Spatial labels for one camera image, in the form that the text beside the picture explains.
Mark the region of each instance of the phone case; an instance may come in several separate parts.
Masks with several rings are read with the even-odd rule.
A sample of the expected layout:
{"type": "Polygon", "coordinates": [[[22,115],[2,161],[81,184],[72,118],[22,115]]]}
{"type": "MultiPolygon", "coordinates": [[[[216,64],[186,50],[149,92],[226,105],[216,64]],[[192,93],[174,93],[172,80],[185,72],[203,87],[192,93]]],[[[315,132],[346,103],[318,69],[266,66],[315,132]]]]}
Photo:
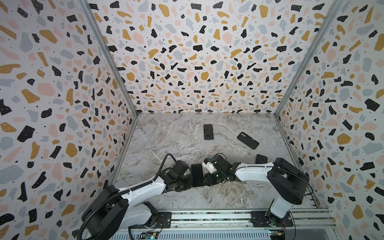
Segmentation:
{"type": "Polygon", "coordinates": [[[212,124],[204,124],[204,140],[214,139],[214,129],[212,124]]]}
{"type": "Polygon", "coordinates": [[[252,137],[248,136],[245,132],[241,132],[237,139],[242,141],[245,145],[249,146],[252,149],[256,149],[257,146],[259,146],[259,142],[253,139],[252,137]]]}

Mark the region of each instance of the black smartphone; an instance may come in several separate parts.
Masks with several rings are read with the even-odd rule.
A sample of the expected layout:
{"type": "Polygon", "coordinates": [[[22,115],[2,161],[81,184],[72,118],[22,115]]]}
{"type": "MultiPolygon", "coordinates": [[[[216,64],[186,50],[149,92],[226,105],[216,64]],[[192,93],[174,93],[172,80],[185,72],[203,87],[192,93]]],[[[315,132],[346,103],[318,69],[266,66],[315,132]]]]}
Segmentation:
{"type": "Polygon", "coordinates": [[[191,165],[191,172],[192,172],[192,187],[202,187],[203,184],[203,166],[199,164],[192,164],[191,165]]]}
{"type": "Polygon", "coordinates": [[[253,150],[255,150],[257,146],[259,146],[259,142],[248,136],[245,132],[241,132],[237,136],[237,139],[242,141],[245,145],[252,148],[253,150]]]}
{"type": "Polygon", "coordinates": [[[214,129],[212,124],[204,124],[204,140],[214,139],[214,129]]]}

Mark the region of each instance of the marble floor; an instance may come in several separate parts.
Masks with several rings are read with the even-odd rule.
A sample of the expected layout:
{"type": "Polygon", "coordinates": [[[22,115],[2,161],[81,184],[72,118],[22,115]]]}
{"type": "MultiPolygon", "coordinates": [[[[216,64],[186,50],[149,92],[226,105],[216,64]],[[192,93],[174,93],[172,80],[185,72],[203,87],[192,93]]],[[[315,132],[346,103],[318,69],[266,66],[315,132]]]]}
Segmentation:
{"type": "MultiPolygon", "coordinates": [[[[140,114],[115,187],[148,180],[156,174],[167,153],[191,165],[219,152],[230,163],[252,164],[257,154],[267,156],[269,162],[282,157],[292,163],[272,115],[140,114]],[[204,140],[204,124],[213,125],[214,140],[204,140]],[[252,150],[240,142],[237,136],[241,132],[257,140],[259,146],[252,150]]],[[[172,165],[169,157],[164,168],[172,165]]],[[[276,196],[271,184],[247,181],[168,192],[148,201],[157,209],[267,209],[276,196]]],[[[295,207],[315,208],[313,204],[306,197],[302,205],[295,207]]]]}

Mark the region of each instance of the terrazzo wallpaper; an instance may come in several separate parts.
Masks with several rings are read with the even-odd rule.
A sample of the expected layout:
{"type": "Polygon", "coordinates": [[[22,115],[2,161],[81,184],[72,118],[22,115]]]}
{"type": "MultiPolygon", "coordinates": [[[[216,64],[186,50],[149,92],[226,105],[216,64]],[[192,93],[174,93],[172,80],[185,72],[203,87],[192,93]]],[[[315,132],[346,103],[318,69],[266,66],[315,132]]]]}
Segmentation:
{"type": "Polygon", "coordinates": [[[0,8],[0,238],[74,239],[131,113],[77,2],[0,8]]]}
{"type": "Polygon", "coordinates": [[[384,239],[384,1],[345,1],[278,116],[346,240],[384,239]]]}
{"type": "Polygon", "coordinates": [[[271,113],[333,1],[88,2],[139,113],[271,113]]]}

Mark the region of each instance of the white robotic arm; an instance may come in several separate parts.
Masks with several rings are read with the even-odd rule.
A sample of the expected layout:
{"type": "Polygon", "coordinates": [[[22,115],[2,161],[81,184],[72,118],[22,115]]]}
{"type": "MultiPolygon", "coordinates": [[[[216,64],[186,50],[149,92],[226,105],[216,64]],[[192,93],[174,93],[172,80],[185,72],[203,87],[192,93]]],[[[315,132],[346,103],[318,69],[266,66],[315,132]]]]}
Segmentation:
{"type": "MultiPolygon", "coordinates": [[[[215,155],[205,159],[203,166],[210,171],[204,177],[206,186],[247,180],[271,183],[279,194],[265,214],[266,225],[263,226],[276,225],[294,204],[301,204],[309,181],[304,173],[282,158],[266,164],[231,164],[215,155]]],[[[163,171],[161,168],[153,178],[142,183],[120,189],[112,185],[106,187],[84,212],[77,239],[82,240],[85,227],[95,240],[109,239],[117,230],[133,225],[152,227],[158,212],[149,202],[142,202],[168,191],[181,192],[192,187],[192,175],[185,175],[190,168],[183,161],[175,160],[174,167],[163,171]]]]}

